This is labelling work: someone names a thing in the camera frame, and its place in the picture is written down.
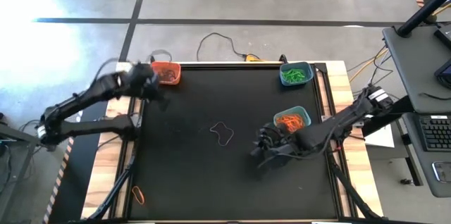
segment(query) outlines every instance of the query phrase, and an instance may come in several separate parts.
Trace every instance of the black metal pole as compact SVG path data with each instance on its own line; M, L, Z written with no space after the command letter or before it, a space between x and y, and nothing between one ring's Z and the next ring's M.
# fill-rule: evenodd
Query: black metal pole
M439 8L446 0L430 0L420 10L418 10L409 20L407 20L399 29L397 34L406 37L420 23L425 21L437 8Z

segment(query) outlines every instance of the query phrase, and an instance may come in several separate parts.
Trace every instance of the black metal frame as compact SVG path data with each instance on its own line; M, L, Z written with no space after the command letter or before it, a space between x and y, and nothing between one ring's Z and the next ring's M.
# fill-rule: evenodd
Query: black metal frame
M182 66L182 70L258 70L258 69L279 69L281 63L252 63L252 62L246 62L246 63L181 63ZM323 68L326 68L325 66L321 66L321 65L325 65L323 63L316 63L316 64L312 64L311 66L314 69L314 72L316 72L316 68L317 66L321 67L322 70L319 70L319 72L322 73L322 76L324 78L324 86L326 88L326 93L328 93L327 95L330 95L328 97L329 103L328 105L331 107L334 107L333 105L333 100L331 99L331 89L330 89L330 85L329 85L329 81L328 81L328 74L327 72L324 72ZM321 116L324 116L324 108L323 108L323 103L322 103L322 99L321 99L321 91L319 89L319 81L318 81L318 76L316 73L314 73L314 91L316 93L316 110L319 112L319 114ZM142 103L141 107L140 107L140 112L143 112L144 110L144 106L145 104ZM135 140L135 144L139 144L139 139ZM120 160L123 158L125 159L125 151L121 150L120 153ZM340 167L342 168L343 171L345 171L345 175L347 177L347 179L350 178L349 176L349 172L348 172L348 167L347 167L347 162L346 162L346 158L344 156L344 151L343 149L340 150L339 155L342 156L342 158L340 158ZM329 174L329 181L330 181L330 186L331 186L331 191L332 191L332 195L333 195L333 203L335 205L335 213L337 215L337 218L341 218L344 217L344 211L343 211L343 207L342 207L342 203L341 203L341 197L340 197L340 190L338 187L338 182L337 179L335 177L335 175L333 174L332 170L330 169L329 166L329 162L326 161L327 165L328 165L328 174ZM130 205L131 205L131 201L132 201L132 195L131 195L131 187L133 184L133 179L134 179L134 175L132 174L129 178L129 182L128 182L128 186L126 189L126 193L125 193L125 203L124 203L124 207L123 207L123 216L125 219L129 219L130 218ZM350 195L347 193L347 197L348 197L348 201L350 203L350 208L351 208L351 214L352 217L357 217L357 210L355 205L352 203L352 200L350 199ZM114 205L114 207L111 207L110 210L110 214L114 214L116 212L116 206L117 204Z

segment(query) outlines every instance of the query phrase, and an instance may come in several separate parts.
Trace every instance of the table leg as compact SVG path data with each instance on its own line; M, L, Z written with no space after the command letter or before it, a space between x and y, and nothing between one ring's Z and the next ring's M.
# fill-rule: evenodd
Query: table leg
M403 113L412 112L414 108L410 102L409 96L402 97L400 100L393 104L392 111L381 117L373 117L369 122L366 122L362 128L364 136L381 129L382 127L392 123L394 120L399 119Z

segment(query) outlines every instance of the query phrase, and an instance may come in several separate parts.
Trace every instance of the yellow cable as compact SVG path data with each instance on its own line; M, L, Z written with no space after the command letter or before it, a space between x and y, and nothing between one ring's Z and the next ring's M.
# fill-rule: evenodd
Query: yellow cable
M376 55L375 59L378 59L379 57L381 57L382 55L386 54L388 51L387 48L383 49L381 52L379 52L379 54ZM373 63L373 60L375 59L371 59L370 61L366 62L366 64L364 64L352 77L351 77L351 81L353 81L358 74L360 74L367 66L371 65L371 63Z
M446 8L449 8L450 6L451 6L451 3L449 3L448 5L440 8L440 9L437 9L435 12L432 13L432 15L438 15L439 13L442 13L444 10L446 10Z

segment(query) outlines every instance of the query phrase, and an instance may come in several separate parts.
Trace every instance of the white paper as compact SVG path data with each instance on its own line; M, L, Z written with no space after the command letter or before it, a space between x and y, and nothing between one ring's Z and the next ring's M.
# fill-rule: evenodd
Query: white paper
M365 144L380 147L395 147L392 127L387 125L365 137Z

